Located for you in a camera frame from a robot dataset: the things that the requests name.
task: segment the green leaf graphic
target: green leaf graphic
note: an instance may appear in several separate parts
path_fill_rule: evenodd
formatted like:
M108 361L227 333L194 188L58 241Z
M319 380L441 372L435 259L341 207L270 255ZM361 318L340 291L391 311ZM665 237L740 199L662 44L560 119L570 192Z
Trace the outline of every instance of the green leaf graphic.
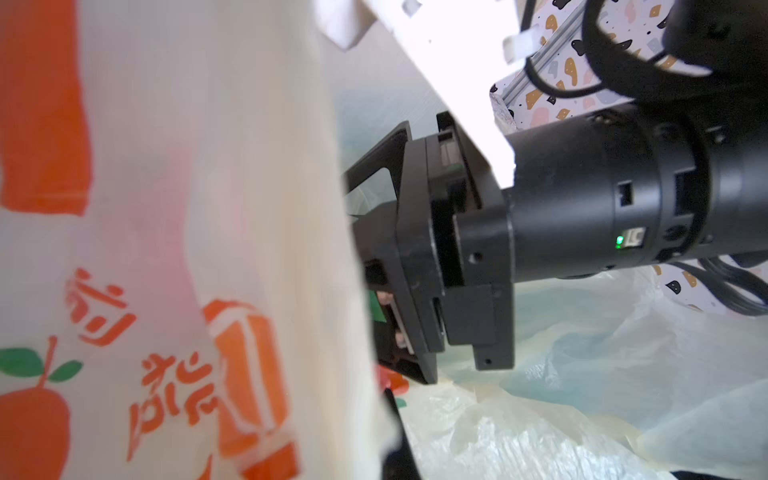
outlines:
M382 306L379 304L379 299L376 297L376 292L368 290L368 303L373 321L386 323L386 317Z
M0 349L0 372L10 376L43 374L43 361L33 349Z
M81 368L83 368L83 362L70 360L69 362L62 364L60 367L54 370L54 372L48 377L48 380L56 383L66 382L73 376L77 375Z

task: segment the crumpled plastic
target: crumpled plastic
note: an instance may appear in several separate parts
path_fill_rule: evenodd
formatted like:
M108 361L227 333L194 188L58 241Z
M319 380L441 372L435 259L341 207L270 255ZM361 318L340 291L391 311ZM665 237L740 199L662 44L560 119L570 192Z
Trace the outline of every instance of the crumpled plastic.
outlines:
M425 478L768 477L768 322L664 297L650 267L516 290L517 366L468 347L400 409Z

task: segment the white plastic bag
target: white plastic bag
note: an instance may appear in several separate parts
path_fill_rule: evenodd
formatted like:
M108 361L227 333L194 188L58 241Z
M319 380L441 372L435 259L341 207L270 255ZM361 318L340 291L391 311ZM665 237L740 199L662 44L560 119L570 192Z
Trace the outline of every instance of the white plastic bag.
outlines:
M309 2L2 3L0 477L379 475L318 41Z

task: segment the orange printed logo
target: orange printed logo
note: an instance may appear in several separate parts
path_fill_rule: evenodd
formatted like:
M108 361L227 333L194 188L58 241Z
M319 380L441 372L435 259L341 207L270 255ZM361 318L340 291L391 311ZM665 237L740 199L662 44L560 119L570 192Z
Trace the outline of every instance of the orange printed logo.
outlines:
M298 474L288 398L269 319L241 302L214 300L203 308L220 354L219 452L248 458L246 478Z
M107 285L106 291L102 292L88 285L86 280L91 279L91 274L82 268L74 272L74 278L67 282L65 300L68 306L72 308L69 318L75 325L88 316L91 311L91 305L88 303L99 302L106 306L108 310L115 308L125 310L128 304L121 299L123 289L117 285ZM86 343L96 346L107 346L114 342L129 326L136 321L133 313L123 313L116 322L108 322L101 315L91 317L84 325L85 334L80 335L80 339Z
M83 364L62 363L51 372L56 350L55 336L48 338L43 363L36 351L26 348L0 349L0 372L15 377L39 376L38 384L0 396L0 478L56 480L61 477L69 454L69 407L46 382L66 382Z
M187 415L187 421L190 426L196 425L200 421L200 413L209 414L217 407L218 400L214 396L214 384L212 382L198 386L214 370L211 364L206 363L197 368L200 362L200 356L197 352L193 353L187 361L182 360L176 363L175 356L164 358L156 353L152 353L145 360L141 361L141 366L147 370L147 374L141 380L141 385L148 386L150 398L141 405L134 403L128 410L130 417L130 431L128 434L128 456L130 462L139 446L139 441L143 434L154 432L163 425L165 412L167 409L170 416L176 416L181 413L179 404L176 401L176 384L168 382L164 384L165 373L176 365L176 380L182 385L197 386L186 400L184 400L184 413Z
M76 2L0 5L0 204L82 215L91 144L78 78Z
M202 475L197 477L197 480L210 480L210 467L213 463L214 456L208 455L208 461L205 463L205 470L203 470Z

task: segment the screw hole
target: screw hole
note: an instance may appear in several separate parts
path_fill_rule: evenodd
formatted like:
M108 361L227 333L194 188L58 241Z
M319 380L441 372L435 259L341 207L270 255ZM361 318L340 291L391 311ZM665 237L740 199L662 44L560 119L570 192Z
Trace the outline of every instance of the screw hole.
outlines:
M664 239L667 242L674 242L675 240L679 240L683 238L683 235L685 235L688 232L688 229L682 225L675 225L674 227L667 228L667 231L664 232Z
M677 139L677 129L669 123L659 124L654 127L654 136L659 140L673 141Z

